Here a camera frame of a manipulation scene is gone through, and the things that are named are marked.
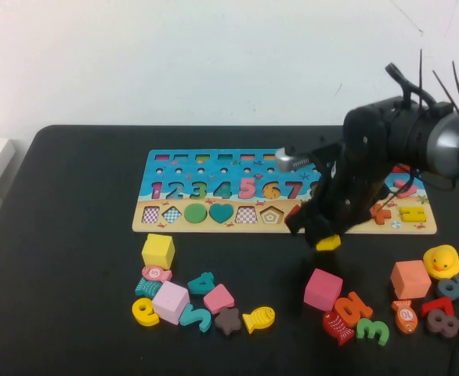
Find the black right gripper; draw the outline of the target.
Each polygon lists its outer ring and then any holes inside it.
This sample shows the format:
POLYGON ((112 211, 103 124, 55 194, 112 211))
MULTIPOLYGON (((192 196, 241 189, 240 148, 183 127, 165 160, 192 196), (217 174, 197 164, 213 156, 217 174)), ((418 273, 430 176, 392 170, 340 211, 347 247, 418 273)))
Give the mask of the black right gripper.
POLYGON ((308 245, 315 247, 370 218, 376 200, 389 192, 390 161, 372 153, 358 160, 339 144, 313 150, 309 158, 321 171, 319 186, 309 203, 291 209, 285 224, 294 235, 304 230, 308 245))

